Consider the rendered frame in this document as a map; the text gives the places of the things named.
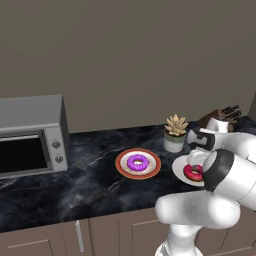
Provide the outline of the brown knife block with knives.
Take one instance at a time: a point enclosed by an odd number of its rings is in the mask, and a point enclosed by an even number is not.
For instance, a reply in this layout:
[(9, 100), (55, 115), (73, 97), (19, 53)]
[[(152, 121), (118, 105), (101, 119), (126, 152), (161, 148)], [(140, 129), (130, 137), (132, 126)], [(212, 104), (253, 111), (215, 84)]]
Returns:
[(199, 126), (214, 132), (228, 133), (233, 131), (242, 115), (239, 105), (216, 109), (198, 120)]

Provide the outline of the white plate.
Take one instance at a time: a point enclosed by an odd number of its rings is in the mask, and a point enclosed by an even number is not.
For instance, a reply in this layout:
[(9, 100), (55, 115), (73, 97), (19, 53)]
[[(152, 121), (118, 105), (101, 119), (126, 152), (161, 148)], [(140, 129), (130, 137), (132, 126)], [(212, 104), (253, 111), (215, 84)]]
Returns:
[(173, 163), (172, 163), (172, 171), (175, 174), (175, 176), (183, 181), (186, 184), (192, 185), (192, 186), (196, 186), (196, 187), (203, 187), (204, 186), (204, 182), (200, 181), (192, 181), (189, 180), (183, 173), (183, 168), (187, 165), (187, 155), (183, 155), (180, 156), (178, 158), (176, 158)]

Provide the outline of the grey toaster oven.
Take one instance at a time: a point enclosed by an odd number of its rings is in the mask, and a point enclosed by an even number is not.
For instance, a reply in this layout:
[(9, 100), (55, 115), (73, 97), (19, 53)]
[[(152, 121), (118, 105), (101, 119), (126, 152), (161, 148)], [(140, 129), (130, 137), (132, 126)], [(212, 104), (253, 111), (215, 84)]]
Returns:
[[(0, 135), (33, 131), (44, 132), (51, 169), (27, 175), (0, 177), (0, 179), (61, 172), (68, 169), (69, 131), (62, 95), (0, 99)], [(59, 148), (52, 147), (54, 141), (60, 142)], [(62, 156), (63, 161), (57, 163), (56, 156)]]

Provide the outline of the narrow brown cupboard panel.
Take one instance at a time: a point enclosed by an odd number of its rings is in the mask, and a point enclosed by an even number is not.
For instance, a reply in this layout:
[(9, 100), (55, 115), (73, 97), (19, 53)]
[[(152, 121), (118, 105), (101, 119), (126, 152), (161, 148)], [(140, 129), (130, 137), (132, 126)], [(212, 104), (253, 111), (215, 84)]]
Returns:
[(120, 256), (119, 221), (116, 215), (89, 220), (94, 256)]

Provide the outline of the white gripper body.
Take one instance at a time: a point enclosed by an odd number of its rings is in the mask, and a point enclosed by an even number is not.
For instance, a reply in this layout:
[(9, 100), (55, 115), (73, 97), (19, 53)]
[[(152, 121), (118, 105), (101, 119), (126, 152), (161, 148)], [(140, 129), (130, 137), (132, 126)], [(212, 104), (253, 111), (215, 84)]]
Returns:
[(187, 158), (187, 163), (191, 166), (203, 165), (206, 158), (209, 156), (209, 152), (200, 149), (194, 149), (190, 152)]

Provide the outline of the black glass oven door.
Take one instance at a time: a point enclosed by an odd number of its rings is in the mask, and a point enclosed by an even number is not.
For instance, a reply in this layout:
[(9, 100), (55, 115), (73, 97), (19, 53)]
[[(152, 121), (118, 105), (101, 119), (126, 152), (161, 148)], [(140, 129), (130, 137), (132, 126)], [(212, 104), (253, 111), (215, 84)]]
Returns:
[(27, 175), (51, 169), (51, 160), (43, 131), (5, 134), (1, 137), (37, 134), (38, 139), (0, 142), (0, 177)]

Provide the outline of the orange rimmed plate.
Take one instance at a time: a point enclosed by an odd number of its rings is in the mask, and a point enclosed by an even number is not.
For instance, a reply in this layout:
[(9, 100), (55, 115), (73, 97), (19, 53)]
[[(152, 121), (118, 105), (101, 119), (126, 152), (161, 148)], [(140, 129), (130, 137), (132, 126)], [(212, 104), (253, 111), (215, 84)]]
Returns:
[[(133, 171), (127, 166), (127, 159), (134, 154), (141, 154), (149, 160), (149, 166), (143, 171)], [(132, 148), (121, 152), (115, 160), (116, 169), (123, 176), (134, 180), (145, 180), (154, 177), (161, 169), (160, 158), (152, 151), (143, 148)]]

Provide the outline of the beige succulent in white pot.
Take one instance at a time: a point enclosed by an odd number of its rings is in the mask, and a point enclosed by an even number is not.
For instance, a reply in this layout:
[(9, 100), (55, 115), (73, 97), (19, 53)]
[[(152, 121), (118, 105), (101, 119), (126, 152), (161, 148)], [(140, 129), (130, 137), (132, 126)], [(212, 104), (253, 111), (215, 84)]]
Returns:
[(183, 149), (186, 138), (188, 122), (185, 117), (179, 118), (177, 114), (167, 118), (164, 126), (164, 149), (171, 153), (179, 153)]

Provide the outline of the red frosted doughnut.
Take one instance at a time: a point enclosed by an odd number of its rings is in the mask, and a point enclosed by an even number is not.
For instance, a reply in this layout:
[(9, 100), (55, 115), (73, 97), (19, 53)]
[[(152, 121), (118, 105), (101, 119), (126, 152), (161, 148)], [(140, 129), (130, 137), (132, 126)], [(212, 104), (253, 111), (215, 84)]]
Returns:
[(202, 166), (201, 165), (190, 165), (187, 164), (183, 168), (184, 175), (191, 181), (201, 182), (202, 177)]

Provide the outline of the purple frosted doughnut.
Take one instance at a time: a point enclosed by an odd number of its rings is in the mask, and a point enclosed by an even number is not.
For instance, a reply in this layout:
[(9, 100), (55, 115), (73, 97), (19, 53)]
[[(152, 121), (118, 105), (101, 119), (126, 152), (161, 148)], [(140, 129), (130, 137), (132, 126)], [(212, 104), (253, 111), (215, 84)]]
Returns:
[(127, 159), (127, 166), (133, 171), (143, 171), (149, 166), (149, 160), (141, 154), (134, 154)]

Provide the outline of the brown cupboard door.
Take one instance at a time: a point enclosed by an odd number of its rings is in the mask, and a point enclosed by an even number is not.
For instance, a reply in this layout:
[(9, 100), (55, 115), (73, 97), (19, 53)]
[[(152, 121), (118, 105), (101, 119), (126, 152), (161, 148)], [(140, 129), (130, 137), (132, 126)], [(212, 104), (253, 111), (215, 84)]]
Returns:
[(84, 253), (76, 221), (0, 233), (0, 256), (93, 256), (87, 221), (80, 221)]
[(235, 226), (202, 228), (195, 244), (204, 256), (256, 256), (256, 212), (242, 207)]
[(122, 213), (119, 219), (120, 256), (155, 256), (169, 226), (156, 217), (155, 209)]

